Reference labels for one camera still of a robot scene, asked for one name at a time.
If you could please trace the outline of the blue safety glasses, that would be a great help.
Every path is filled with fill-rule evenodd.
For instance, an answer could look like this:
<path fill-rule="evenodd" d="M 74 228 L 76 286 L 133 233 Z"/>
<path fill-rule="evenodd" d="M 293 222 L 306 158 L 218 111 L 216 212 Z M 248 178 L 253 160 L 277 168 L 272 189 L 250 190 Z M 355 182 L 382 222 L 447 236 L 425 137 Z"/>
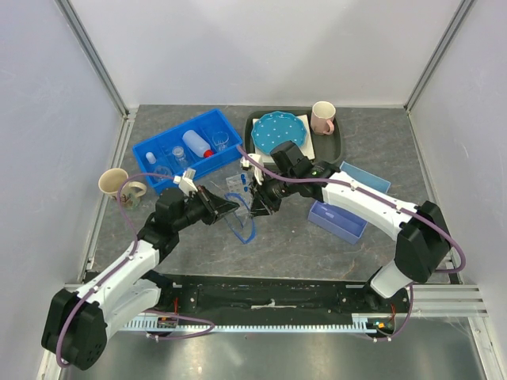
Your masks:
<path fill-rule="evenodd" d="M 239 205 L 237 210 L 225 217 L 227 226 L 242 244 L 249 244 L 257 236 L 257 227 L 250 216 L 248 200 L 234 192 L 226 193 L 225 198 Z"/>

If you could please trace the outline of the clear test tube rack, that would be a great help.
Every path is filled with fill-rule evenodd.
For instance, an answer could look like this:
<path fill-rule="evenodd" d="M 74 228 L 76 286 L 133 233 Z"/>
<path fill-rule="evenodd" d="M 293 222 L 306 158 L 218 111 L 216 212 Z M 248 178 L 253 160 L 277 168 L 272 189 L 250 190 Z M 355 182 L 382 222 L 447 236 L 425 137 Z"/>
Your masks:
<path fill-rule="evenodd" d="M 226 183 L 230 193 L 234 193 L 239 195 L 245 202 L 247 206 L 250 206 L 252 201 L 252 196 L 250 193 L 250 177 L 248 173 L 244 173 L 246 175 L 246 184 L 242 184 L 242 178 L 240 174 L 235 174 L 234 176 L 227 177 Z M 243 187 L 248 187 L 249 191 L 244 192 Z"/>

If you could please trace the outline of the clear round glass flask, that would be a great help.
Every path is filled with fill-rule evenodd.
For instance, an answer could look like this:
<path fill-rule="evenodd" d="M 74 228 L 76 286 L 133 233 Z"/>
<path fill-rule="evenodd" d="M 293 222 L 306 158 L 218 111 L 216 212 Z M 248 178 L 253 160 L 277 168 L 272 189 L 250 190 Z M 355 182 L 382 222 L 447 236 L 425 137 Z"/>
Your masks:
<path fill-rule="evenodd" d="M 155 176 L 151 177 L 151 180 L 154 183 L 165 181 L 168 177 L 173 175 L 171 169 L 165 164 L 165 162 L 157 158 L 153 152 L 148 151 L 145 154 L 145 158 L 148 164 L 148 172 L 155 173 Z"/>

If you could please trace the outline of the white plastic wash bottle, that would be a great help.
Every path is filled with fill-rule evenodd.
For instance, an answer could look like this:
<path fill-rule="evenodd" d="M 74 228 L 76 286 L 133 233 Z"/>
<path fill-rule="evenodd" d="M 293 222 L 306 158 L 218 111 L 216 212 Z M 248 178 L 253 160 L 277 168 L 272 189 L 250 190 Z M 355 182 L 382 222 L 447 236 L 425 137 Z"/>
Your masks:
<path fill-rule="evenodd" d="M 215 154 L 210 144 L 194 130 L 186 131 L 182 136 L 182 140 L 198 158 L 209 158 Z"/>

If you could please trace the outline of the clear glass beaker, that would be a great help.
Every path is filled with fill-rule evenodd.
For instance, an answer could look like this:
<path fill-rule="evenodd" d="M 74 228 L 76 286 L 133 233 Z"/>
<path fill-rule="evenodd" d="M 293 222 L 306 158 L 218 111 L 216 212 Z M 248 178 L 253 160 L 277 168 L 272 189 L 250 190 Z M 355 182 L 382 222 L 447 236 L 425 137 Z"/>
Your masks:
<path fill-rule="evenodd" d="M 212 136 L 212 142 L 217 152 L 223 151 L 229 146 L 229 135 L 224 131 L 217 131 Z"/>

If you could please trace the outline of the clear glass stoppered bottle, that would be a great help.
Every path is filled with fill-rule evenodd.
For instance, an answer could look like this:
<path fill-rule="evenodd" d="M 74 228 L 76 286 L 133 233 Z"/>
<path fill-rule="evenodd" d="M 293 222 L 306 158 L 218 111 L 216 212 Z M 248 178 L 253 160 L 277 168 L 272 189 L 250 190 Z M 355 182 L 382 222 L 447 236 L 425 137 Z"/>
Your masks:
<path fill-rule="evenodd" d="M 175 146 L 172 149 L 172 155 L 175 162 L 182 170 L 185 170 L 190 166 L 185 149 L 182 146 Z"/>

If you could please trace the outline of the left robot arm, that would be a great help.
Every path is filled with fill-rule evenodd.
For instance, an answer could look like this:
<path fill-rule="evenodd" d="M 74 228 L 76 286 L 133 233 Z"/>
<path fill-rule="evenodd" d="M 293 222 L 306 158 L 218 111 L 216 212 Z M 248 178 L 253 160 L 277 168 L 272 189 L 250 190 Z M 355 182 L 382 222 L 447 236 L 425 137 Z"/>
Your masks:
<path fill-rule="evenodd" d="M 174 250 L 180 231 L 197 222 L 210 226 L 238 207 L 203 186 L 189 194 L 166 189 L 118 259 L 77 290 L 63 288 L 52 297 L 42 347 L 55 354 L 62 368 L 89 369 L 132 318 L 152 307 L 165 311 L 173 305 L 173 291 L 146 275 Z"/>

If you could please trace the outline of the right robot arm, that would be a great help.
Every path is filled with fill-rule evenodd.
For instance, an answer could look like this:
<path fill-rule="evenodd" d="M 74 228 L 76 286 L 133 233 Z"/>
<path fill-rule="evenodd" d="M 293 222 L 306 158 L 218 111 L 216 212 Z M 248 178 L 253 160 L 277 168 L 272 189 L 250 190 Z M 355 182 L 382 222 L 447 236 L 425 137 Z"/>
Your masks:
<path fill-rule="evenodd" d="M 381 311 L 404 287 L 427 282 L 451 250 L 452 239 L 436 204 L 392 198 L 329 162 L 312 162 L 293 142 L 281 143 L 271 157 L 278 168 L 275 173 L 254 154 L 242 154 L 242 167 L 253 170 L 251 216 L 271 215 L 280 209 L 282 199 L 298 194 L 342 208 L 395 241 L 394 259 L 363 286 L 362 299 L 369 310 Z"/>

